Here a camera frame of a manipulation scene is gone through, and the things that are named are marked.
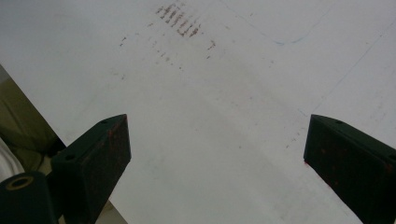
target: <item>white table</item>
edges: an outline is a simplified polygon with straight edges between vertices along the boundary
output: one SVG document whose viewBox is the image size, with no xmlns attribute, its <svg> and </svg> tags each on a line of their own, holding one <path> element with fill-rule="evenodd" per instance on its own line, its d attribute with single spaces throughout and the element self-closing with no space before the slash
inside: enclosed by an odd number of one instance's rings
<svg viewBox="0 0 396 224">
<path fill-rule="evenodd" d="M 68 145 L 126 113 L 129 223 L 360 223 L 309 116 L 396 147 L 396 2 L 0 1 L 0 63 Z"/>
</svg>

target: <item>green fabric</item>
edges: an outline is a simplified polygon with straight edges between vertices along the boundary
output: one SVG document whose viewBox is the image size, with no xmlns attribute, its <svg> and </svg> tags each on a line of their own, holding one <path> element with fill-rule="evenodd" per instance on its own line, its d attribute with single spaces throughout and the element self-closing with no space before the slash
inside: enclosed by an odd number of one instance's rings
<svg viewBox="0 0 396 224">
<path fill-rule="evenodd" d="M 0 84 L 0 137 L 25 171 L 38 168 L 57 139 L 55 132 L 9 78 Z"/>
</svg>

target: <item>screw hole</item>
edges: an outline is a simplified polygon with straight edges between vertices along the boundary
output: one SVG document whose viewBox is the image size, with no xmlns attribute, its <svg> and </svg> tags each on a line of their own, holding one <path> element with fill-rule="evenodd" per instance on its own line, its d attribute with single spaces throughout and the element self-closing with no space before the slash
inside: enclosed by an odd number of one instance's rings
<svg viewBox="0 0 396 224">
<path fill-rule="evenodd" d="M 23 189 L 24 187 L 30 185 L 33 182 L 34 178 L 32 176 L 22 176 L 16 178 L 9 184 L 7 184 L 6 189 L 8 190 L 16 190 Z"/>
<path fill-rule="evenodd" d="M 396 155 L 390 155 L 389 157 L 391 160 L 396 161 Z"/>
<path fill-rule="evenodd" d="M 71 161 L 71 160 L 73 160 L 75 157 L 76 157 L 75 155 L 67 155 L 67 156 L 65 157 L 65 159 L 66 159 L 67 161 Z"/>
</svg>

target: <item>black object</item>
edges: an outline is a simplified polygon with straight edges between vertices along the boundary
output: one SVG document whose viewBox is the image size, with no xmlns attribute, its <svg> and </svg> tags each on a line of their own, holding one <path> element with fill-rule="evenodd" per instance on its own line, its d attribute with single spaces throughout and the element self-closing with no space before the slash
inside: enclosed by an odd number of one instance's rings
<svg viewBox="0 0 396 224">
<path fill-rule="evenodd" d="M 340 120 L 312 115 L 304 160 L 363 223 L 393 224 L 395 149 Z"/>
<path fill-rule="evenodd" d="M 12 176 L 0 184 L 0 223 L 94 223 L 131 150 L 126 115 L 104 119 L 51 160 L 52 172 Z"/>
</svg>

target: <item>olive green cloth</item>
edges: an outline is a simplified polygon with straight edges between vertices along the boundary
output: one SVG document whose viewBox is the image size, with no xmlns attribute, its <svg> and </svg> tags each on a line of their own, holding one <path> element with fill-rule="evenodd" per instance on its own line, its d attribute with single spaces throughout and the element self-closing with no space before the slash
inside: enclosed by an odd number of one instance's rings
<svg viewBox="0 0 396 224">
<path fill-rule="evenodd" d="M 38 169 L 45 152 L 57 139 L 11 78 L 0 84 L 0 137 L 26 172 Z"/>
</svg>

